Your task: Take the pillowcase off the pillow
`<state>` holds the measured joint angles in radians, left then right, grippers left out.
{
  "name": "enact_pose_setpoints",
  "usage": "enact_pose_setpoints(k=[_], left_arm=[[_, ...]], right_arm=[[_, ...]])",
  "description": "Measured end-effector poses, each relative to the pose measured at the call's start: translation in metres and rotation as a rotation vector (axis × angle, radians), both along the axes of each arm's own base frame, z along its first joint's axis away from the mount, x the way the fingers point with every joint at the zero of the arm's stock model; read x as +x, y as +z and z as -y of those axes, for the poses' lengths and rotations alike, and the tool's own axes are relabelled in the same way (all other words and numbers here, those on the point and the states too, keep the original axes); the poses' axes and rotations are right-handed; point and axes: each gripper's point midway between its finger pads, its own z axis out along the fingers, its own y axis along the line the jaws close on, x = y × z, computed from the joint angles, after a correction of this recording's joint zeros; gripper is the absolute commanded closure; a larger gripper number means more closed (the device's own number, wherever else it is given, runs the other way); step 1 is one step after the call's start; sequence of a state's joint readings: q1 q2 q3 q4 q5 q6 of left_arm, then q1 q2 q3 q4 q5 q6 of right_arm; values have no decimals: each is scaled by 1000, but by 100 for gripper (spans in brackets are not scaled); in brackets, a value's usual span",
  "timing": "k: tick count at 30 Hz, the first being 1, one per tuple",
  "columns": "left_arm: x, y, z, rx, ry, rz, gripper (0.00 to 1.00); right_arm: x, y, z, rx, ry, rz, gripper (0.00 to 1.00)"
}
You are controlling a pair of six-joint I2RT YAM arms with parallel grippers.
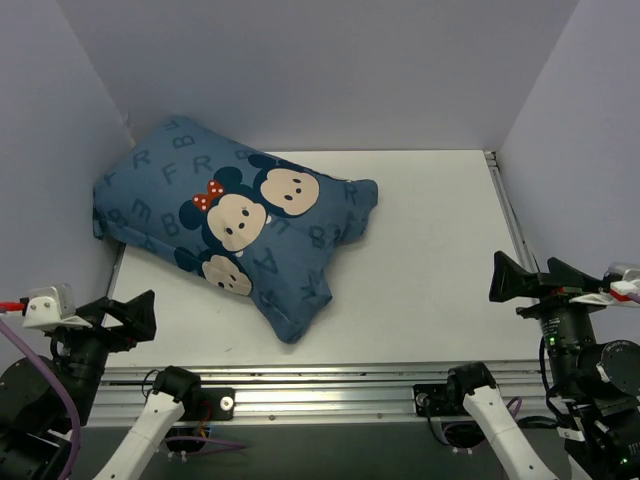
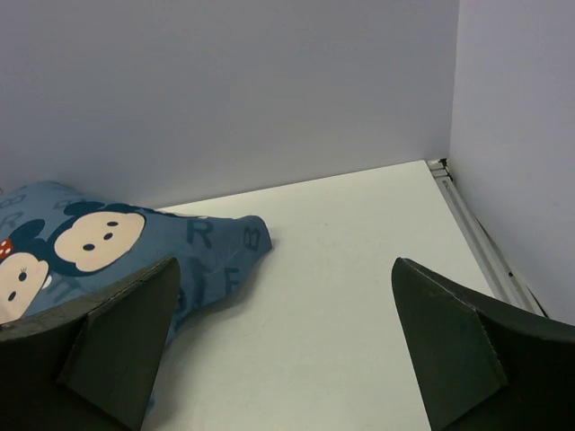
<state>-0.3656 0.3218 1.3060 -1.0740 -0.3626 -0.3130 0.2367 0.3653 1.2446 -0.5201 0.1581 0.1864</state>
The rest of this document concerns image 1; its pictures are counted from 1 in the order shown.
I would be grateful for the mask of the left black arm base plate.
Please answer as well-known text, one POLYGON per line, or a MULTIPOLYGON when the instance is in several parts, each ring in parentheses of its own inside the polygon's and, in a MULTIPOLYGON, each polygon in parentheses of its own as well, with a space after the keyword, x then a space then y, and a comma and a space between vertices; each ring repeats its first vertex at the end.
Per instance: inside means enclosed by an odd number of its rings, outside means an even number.
POLYGON ((235 390, 227 387, 198 388, 187 395, 184 407, 181 421, 229 421, 234 417, 235 390))

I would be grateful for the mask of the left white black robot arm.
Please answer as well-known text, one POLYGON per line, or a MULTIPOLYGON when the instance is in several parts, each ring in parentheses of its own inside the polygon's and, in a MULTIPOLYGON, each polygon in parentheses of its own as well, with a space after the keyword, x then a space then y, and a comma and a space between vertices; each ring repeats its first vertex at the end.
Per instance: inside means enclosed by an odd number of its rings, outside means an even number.
MULTIPOLYGON (((1 375, 2 478, 70 477, 108 356, 154 339, 154 300, 148 290, 128 302, 102 297, 75 307, 70 291, 58 285, 2 303, 2 314, 22 316, 25 327, 51 340, 45 358, 7 325, 1 327, 24 355, 1 375)), ((161 370, 98 478, 139 478, 173 425, 198 417, 203 403, 198 375, 174 366, 161 370)))

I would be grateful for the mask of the blue cartoon print pillowcase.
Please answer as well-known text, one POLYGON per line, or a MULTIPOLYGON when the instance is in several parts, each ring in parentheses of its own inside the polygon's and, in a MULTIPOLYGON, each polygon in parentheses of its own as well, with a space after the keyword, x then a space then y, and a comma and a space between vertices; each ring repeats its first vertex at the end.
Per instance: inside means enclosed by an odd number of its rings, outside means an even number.
POLYGON ((359 239, 376 182, 336 178, 173 115, 93 188, 93 231, 246 296, 297 342, 332 300, 324 271, 359 239))

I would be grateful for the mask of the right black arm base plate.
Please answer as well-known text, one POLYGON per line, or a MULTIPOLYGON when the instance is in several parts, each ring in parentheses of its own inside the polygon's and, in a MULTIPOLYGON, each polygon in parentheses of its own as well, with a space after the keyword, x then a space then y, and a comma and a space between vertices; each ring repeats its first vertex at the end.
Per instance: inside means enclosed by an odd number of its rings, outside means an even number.
POLYGON ((466 414, 462 403, 451 396, 445 383, 414 384, 412 390, 418 417, 455 417, 466 414))

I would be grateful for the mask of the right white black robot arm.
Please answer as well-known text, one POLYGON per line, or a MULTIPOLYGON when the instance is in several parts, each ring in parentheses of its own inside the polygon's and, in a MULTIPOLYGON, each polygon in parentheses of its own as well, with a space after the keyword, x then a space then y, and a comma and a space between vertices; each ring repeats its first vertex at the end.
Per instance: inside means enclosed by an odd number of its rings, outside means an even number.
MULTIPOLYGON (((490 301, 534 302, 516 313, 540 325, 545 404, 564 441, 572 478, 638 478, 639 346, 631 340, 598 342, 590 318, 608 307, 638 307, 638 266, 613 263, 595 278, 555 257, 545 272, 528 272, 502 251, 493 262, 490 301)), ((554 478, 484 363, 451 369, 443 391, 447 406, 466 412, 480 428, 508 478, 554 478)))

